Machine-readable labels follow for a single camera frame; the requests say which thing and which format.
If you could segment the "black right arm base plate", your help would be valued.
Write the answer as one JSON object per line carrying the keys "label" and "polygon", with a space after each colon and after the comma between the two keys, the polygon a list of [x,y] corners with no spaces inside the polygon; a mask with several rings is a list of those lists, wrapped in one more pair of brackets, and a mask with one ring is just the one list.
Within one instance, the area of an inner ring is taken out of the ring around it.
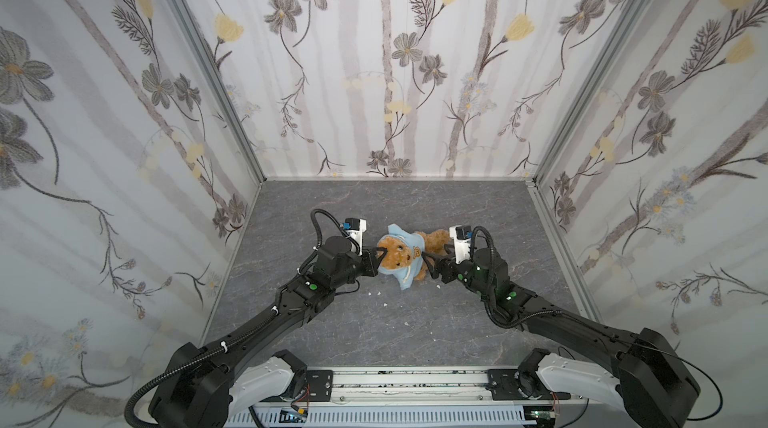
{"label": "black right arm base plate", "polygon": [[494,401],[554,401],[570,400],[565,392],[551,392],[539,382],[521,379],[516,368],[496,368],[487,371],[486,389]]}

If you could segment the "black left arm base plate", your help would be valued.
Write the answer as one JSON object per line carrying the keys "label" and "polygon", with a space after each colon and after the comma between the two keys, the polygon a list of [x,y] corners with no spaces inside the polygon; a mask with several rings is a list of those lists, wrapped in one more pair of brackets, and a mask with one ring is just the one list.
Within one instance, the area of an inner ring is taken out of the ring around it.
{"label": "black left arm base plate", "polygon": [[325,403],[331,401],[334,372],[330,369],[308,370],[298,378],[294,403]]}

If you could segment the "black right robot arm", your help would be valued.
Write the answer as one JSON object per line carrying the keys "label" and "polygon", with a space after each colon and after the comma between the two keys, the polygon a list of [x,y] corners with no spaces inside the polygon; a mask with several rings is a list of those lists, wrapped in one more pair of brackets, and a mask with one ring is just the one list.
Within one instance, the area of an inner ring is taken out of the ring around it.
{"label": "black right robot arm", "polygon": [[486,315],[503,329],[519,328],[577,352],[617,380],[610,390],[641,427],[682,427],[701,393],[683,360],[660,333],[639,333],[584,318],[509,279],[496,250],[476,248],[458,262],[423,253],[432,278],[457,280],[479,295]]}

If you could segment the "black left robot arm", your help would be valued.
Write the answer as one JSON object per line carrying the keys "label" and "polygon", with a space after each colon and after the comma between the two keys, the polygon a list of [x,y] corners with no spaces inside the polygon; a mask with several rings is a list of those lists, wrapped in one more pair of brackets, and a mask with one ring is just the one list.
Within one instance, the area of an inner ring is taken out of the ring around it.
{"label": "black left robot arm", "polygon": [[230,390],[254,365],[257,355],[283,335],[317,317],[337,297],[338,289],[362,276],[375,277],[387,254],[376,246],[333,236],[315,248],[305,266],[276,292],[273,303],[233,332],[202,347],[176,350],[166,371],[134,394],[153,395],[151,422],[125,409],[126,421],[147,427],[222,427],[234,396]]}

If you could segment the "brown teddy bear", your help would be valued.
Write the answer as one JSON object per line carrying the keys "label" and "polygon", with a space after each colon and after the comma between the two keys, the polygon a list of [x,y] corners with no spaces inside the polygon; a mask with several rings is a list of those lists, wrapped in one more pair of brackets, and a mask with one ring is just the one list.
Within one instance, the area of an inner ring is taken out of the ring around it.
{"label": "brown teddy bear", "polygon": [[428,267],[422,255],[425,252],[445,255],[444,246],[451,241],[449,232],[444,229],[431,233],[410,233],[397,224],[391,224],[377,243],[378,248],[386,250],[378,272],[394,276],[401,290],[409,289],[414,281],[423,281],[427,276]]}

